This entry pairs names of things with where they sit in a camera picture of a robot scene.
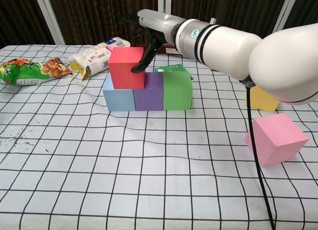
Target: light blue foam cube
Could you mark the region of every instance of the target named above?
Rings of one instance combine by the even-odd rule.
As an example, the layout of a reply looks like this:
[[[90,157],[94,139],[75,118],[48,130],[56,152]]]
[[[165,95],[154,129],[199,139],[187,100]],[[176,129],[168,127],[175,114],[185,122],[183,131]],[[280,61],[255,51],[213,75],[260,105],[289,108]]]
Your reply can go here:
[[[132,89],[114,89],[110,73],[107,74],[103,93],[108,111],[136,111]]]

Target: checkered tablecloth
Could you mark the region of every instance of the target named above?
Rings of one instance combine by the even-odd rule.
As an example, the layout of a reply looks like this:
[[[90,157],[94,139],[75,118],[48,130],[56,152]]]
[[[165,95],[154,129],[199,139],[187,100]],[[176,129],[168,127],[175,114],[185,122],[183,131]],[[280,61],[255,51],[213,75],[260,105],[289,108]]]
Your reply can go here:
[[[89,46],[7,46],[0,62],[43,62]],[[0,84],[1,230],[267,230],[247,132],[245,89],[185,57],[188,111],[108,112],[107,72],[39,86]],[[278,230],[318,229],[318,102],[280,104],[310,140],[262,168]],[[253,110],[253,118],[272,115]]]

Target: purple foam cube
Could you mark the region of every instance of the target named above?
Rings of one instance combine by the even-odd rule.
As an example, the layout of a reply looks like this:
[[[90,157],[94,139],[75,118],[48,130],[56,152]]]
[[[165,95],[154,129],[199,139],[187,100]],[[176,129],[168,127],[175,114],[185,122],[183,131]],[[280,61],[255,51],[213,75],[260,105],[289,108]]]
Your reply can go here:
[[[146,73],[145,88],[133,92],[136,111],[163,111],[162,73]]]

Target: green package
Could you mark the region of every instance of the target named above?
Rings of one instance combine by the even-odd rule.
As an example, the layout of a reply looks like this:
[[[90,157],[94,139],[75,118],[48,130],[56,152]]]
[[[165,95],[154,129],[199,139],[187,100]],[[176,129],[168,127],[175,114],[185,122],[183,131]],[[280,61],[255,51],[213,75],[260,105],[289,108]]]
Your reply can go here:
[[[11,85],[38,85],[72,72],[58,58],[45,63],[33,63],[18,58],[0,65],[0,82]]]
[[[160,68],[155,68],[155,72],[184,72],[187,70],[182,66],[182,64],[177,65],[169,65],[169,66],[163,66]]]

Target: black cable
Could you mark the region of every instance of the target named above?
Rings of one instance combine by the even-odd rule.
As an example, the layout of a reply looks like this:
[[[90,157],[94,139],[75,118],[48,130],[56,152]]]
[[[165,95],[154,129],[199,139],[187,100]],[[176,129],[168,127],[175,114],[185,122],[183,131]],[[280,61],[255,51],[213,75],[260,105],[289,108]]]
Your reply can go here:
[[[255,144],[255,138],[254,138],[253,125],[252,125],[252,114],[251,114],[251,110],[250,110],[250,88],[249,87],[246,88],[246,102],[247,102],[247,116],[248,116],[249,133],[250,133],[250,139],[252,142],[252,148],[253,148],[253,153],[254,153],[254,159],[255,159],[258,180],[260,183],[260,187],[262,188],[263,197],[265,200],[270,225],[272,227],[272,230],[275,230],[276,226],[274,225],[273,215],[272,215],[272,212],[270,210],[266,190],[265,190],[263,179],[262,179],[261,172],[260,172],[260,166],[259,166],[259,162],[258,162],[257,152],[256,152],[256,144]]]

